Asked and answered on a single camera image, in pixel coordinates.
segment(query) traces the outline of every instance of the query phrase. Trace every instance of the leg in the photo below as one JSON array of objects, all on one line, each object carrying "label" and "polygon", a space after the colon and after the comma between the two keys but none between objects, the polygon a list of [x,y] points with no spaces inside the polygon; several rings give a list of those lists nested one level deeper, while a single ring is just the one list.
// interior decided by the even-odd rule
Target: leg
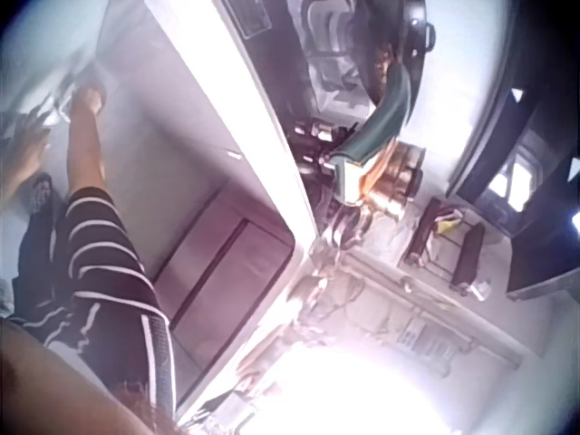
[{"label": "leg", "polygon": [[31,313],[37,305],[53,300],[50,258],[53,233],[53,186],[47,174],[34,181],[32,214],[20,244],[18,277],[14,279],[16,312]]},{"label": "leg", "polygon": [[71,196],[58,236],[66,244],[72,324],[77,327],[51,339],[77,349],[111,391],[128,386],[173,412],[169,321],[105,188],[95,121],[98,109],[88,103],[95,100],[81,96],[73,102],[68,153]]},{"label": "leg", "polygon": [[89,187],[107,191],[96,120],[101,108],[101,95],[92,89],[79,91],[72,101],[67,155],[70,196]]},{"label": "leg", "polygon": [[53,291],[52,233],[52,182],[47,174],[41,174],[34,181],[32,214],[20,245],[18,277],[13,280],[14,314],[9,318],[40,343],[57,330],[69,314]]}]

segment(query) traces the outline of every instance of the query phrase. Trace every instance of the pot handle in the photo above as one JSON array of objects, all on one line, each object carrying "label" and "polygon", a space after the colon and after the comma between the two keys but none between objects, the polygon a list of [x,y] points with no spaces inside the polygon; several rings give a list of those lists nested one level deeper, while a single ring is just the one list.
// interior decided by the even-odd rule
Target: pot handle
[{"label": "pot handle", "polygon": [[437,41],[437,34],[435,33],[435,26],[431,23],[427,23],[427,45],[425,46],[425,53],[430,52],[435,47],[435,41]]}]

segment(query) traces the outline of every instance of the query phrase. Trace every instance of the black and white striped pants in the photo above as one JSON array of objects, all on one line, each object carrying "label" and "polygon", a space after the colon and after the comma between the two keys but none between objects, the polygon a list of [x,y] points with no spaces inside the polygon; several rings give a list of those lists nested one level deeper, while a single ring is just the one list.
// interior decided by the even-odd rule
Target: black and white striped pants
[{"label": "black and white striped pants", "polygon": [[14,315],[37,340],[73,349],[111,392],[175,406],[169,321],[109,195],[84,188],[56,225],[52,202],[32,214],[14,280]]}]

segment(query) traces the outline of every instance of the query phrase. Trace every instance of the wooden cabinet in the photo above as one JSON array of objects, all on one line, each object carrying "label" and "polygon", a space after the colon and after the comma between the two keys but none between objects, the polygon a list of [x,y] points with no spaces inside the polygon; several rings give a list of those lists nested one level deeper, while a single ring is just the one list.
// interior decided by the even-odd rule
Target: wooden cabinet
[{"label": "wooden cabinet", "polygon": [[236,336],[292,254],[292,238],[276,215],[249,212],[248,204],[249,198],[217,196],[156,280],[173,332],[178,401]]}]

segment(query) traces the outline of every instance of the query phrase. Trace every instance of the hand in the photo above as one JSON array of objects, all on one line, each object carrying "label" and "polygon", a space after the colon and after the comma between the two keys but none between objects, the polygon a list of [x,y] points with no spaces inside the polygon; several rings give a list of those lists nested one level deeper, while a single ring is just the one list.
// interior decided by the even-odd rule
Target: hand
[{"label": "hand", "polygon": [[23,117],[16,126],[14,134],[15,150],[10,173],[15,182],[24,183],[31,178],[41,166],[48,133],[43,124],[49,113],[37,117],[38,108]]}]

